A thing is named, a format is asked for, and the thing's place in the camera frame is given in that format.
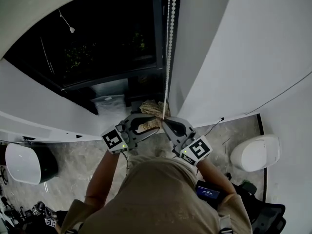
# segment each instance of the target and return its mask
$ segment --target blue screen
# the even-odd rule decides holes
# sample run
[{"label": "blue screen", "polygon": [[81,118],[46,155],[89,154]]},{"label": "blue screen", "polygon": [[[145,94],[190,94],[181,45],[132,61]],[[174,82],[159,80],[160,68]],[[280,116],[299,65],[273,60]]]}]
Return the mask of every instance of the blue screen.
[{"label": "blue screen", "polygon": [[216,199],[219,196],[220,192],[217,192],[215,190],[207,189],[205,187],[199,186],[197,188],[197,195],[210,197]]}]

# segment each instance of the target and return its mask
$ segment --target beige t-shirt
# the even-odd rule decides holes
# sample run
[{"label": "beige t-shirt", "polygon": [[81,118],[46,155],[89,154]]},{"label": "beige t-shirt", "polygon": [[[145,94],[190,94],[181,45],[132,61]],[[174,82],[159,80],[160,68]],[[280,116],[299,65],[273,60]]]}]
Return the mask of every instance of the beige t-shirt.
[{"label": "beige t-shirt", "polygon": [[252,233],[240,196],[227,196],[216,211],[197,197],[195,181],[193,172],[179,161],[145,161],[131,170],[116,197],[99,211],[75,200],[61,233],[76,229],[79,234],[217,234],[219,216],[224,215],[230,215],[235,233]]}]

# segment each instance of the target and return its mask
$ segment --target crumpled fabric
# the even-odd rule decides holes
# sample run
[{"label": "crumpled fabric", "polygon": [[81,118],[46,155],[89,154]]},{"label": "crumpled fabric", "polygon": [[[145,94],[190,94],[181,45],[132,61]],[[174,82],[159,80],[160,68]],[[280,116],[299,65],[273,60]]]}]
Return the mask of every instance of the crumpled fabric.
[{"label": "crumpled fabric", "polygon": [[[140,106],[140,110],[143,114],[149,114],[156,116],[157,118],[148,122],[145,122],[141,125],[144,130],[148,130],[154,127],[162,127],[161,126],[161,119],[162,119],[162,112],[164,108],[164,103],[159,102],[158,104],[155,100],[146,100]],[[170,117],[170,110],[168,105],[166,105],[165,117]]]}]

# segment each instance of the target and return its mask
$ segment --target gray tile floor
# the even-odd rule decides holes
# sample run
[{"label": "gray tile floor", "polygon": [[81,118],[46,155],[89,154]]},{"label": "gray tile floor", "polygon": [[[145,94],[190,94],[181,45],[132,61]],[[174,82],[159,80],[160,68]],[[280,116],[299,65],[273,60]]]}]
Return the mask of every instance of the gray tile floor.
[{"label": "gray tile floor", "polygon": [[[206,133],[212,126],[198,128],[200,134]],[[262,198],[263,171],[244,172],[232,166],[230,153],[239,143],[259,135],[256,116],[220,123],[207,135],[213,148],[209,159],[222,171],[231,173],[232,182],[240,184],[243,180],[252,182],[258,191],[256,196]],[[26,210],[38,201],[43,201],[54,210],[68,210],[72,201],[84,199],[92,174],[103,157],[105,150],[101,141],[73,142],[49,144],[55,155],[59,174],[47,182],[48,192],[43,184],[29,185],[14,181],[9,176],[9,184],[2,185],[3,191],[13,205]],[[141,142],[136,149],[137,154],[173,157],[170,143],[165,134],[158,134]],[[109,200],[118,193],[126,176],[126,160],[120,155]]]}]

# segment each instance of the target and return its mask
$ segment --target person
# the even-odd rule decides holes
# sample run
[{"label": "person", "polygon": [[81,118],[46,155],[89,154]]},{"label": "person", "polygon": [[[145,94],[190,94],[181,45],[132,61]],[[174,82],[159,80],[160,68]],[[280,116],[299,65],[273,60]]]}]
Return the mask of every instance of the person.
[{"label": "person", "polygon": [[191,168],[177,159],[162,157],[133,157],[133,167],[118,194],[105,204],[118,158],[119,154],[105,153],[88,185],[85,201],[72,203],[62,234],[218,234],[219,219],[226,215],[230,215],[234,233],[252,233],[240,196],[208,158],[197,168],[206,182],[227,195],[217,210],[197,197]]}]

